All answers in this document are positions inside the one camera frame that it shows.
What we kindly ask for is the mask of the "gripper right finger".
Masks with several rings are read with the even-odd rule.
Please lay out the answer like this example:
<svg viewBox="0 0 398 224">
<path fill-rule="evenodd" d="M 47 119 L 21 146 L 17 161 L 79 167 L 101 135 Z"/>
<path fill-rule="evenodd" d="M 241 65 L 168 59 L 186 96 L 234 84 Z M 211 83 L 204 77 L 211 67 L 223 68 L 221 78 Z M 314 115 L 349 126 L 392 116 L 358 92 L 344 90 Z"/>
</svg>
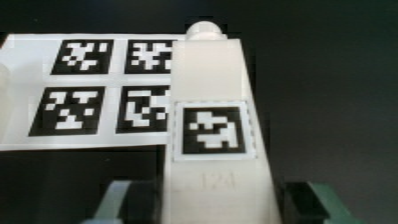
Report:
<svg viewBox="0 0 398 224">
<path fill-rule="evenodd" d="M 328 185 L 287 182 L 282 188 L 284 224 L 362 224 Z"/>
</svg>

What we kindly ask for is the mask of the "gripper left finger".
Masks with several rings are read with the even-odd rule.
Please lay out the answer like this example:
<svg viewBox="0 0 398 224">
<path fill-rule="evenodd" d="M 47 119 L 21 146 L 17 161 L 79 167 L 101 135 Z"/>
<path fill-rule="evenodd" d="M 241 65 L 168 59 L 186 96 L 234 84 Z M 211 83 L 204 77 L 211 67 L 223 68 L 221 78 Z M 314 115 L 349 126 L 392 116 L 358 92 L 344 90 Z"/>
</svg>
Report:
<svg viewBox="0 0 398 224">
<path fill-rule="evenodd" d="M 109 182 L 97 209 L 79 224 L 157 224 L 157 196 L 152 181 Z"/>
</svg>

